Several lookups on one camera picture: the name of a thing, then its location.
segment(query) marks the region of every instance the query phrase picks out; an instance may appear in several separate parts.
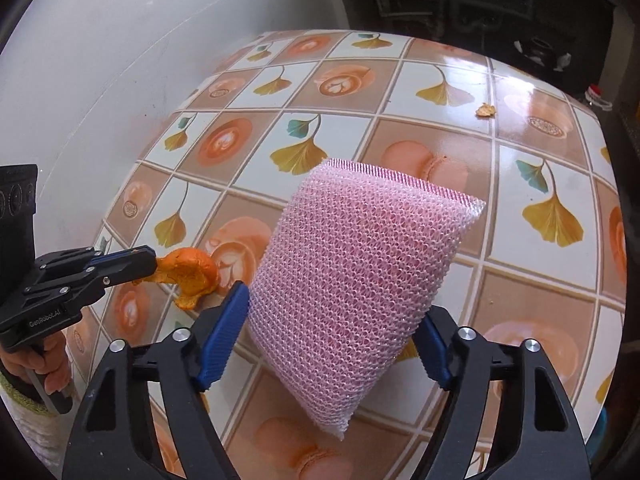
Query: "pink mesh sponge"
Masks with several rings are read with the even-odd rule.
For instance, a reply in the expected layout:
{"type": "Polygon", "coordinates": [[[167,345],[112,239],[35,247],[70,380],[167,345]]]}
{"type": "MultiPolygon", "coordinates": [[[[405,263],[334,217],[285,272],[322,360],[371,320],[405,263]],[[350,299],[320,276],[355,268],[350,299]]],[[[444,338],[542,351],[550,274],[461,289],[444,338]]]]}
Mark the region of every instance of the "pink mesh sponge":
{"type": "Polygon", "coordinates": [[[418,327],[484,202],[330,159],[287,205],[250,288],[255,343],[322,429],[353,412],[418,327]]]}

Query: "crumb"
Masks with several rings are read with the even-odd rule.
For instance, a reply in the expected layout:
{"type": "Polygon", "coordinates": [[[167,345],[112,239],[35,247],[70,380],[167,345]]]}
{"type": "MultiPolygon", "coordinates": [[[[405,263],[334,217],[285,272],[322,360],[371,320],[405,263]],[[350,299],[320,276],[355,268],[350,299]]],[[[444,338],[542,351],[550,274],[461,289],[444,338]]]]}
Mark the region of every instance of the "crumb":
{"type": "Polygon", "coordinates": [[[497,110],[495,109],[495,106],[487,103],[482,103],[482,106],[479,107],[478,110],[476,110],[476,116],[477,117],[494,117],[496,112],[497,110]]]}

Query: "food debris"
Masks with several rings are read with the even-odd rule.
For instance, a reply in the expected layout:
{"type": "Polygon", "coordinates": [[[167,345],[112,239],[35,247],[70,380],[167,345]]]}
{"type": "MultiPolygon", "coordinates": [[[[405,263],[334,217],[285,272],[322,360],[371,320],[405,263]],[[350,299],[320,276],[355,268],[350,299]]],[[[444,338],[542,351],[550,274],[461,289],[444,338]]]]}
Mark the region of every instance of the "food debris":
{"type": "Polygon", "coordinates": [[[218,266],[204,251],[184,247],[170,252],[164,258],[156,258],[158,268],[153,275],[136,280],[140,282],[175,283],[180,295],[175,304],[183,310],[193,310],[198,300],[216,290],[220,282],[218,266]]]}
{"type": "Polygon", "coordinates": [[[497,112],[497,110],[495,109],[495,106],[487,104],[487,103],[482,103],[482,106],[478,108],[478,110],[476,110],[476,116],[478,117],[495,117],[495,113],[497,112]]]}

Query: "blue gripper pad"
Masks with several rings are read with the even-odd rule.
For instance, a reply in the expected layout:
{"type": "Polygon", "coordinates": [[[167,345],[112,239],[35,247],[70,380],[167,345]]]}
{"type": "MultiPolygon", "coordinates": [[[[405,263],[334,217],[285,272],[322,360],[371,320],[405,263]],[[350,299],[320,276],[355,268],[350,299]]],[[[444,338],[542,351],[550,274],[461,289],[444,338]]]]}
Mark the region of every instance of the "blue gripper pad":
{"type": "Polygon", "coordinates": [[[440,337],[440,333],[428,313],[414,333],[414,344],[427,375],[436,381],[443,390],[450,390],[453,375],[449,371],[447,362],[447,345],[440,337]]]}
{"type": "Polygon", "coordinates": [[[200,373],[196,382],[206,391],[220,380],[246,316],[249,313],[249,288],[237,282],[218,308],[224,311],[200,351],[200,373]]]}

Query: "finger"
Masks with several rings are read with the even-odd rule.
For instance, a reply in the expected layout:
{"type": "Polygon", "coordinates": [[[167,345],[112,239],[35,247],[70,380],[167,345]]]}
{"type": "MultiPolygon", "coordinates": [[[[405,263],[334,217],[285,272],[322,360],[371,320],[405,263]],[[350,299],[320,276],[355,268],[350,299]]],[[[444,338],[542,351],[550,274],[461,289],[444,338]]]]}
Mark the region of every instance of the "finger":
{"type": "Polygon", "coordinates": [[[44,358],[36,354],[33,350],[19,350],[14,354],[6,354],[2,359],[3,362],[11,362],[13,364],[35,370],[44,366],[44,358]]]}
{"type": "Polygon", "coordinates": [[[53,370],[60,368],[60,365],[65,361],[68,361],[65,347],[56,346],[53,350],[44,353],[43,365],[36,368],[36,373],[41,375],[49,374],[53,370]]]}
{"type": "Polygon", "coordinates": [[[18,377],[23,380],[27,384],[31,384],[31,379],[27,375],[27,371],[23,366],[11,363],[11,362],[2,362],[4,364],[4,368],[7,372],[9,372],[12,376],[18,377]]]}
{"type": "Polygon", "coordinates": [[[71,366],[62,363],[60,368],[52,371],[44,381],[44,391],[47,395],[63,390],[71,382],[71,366]]]}
{"type": "Polygon", "coordinates": [[[48,352],[49,350],[53,350],[58,345],[65,345],[66,338],[62,332],[56,332],[55,334],[51,334],[44,339],[42,346],[44,347],[44,351],[48,352]]]}

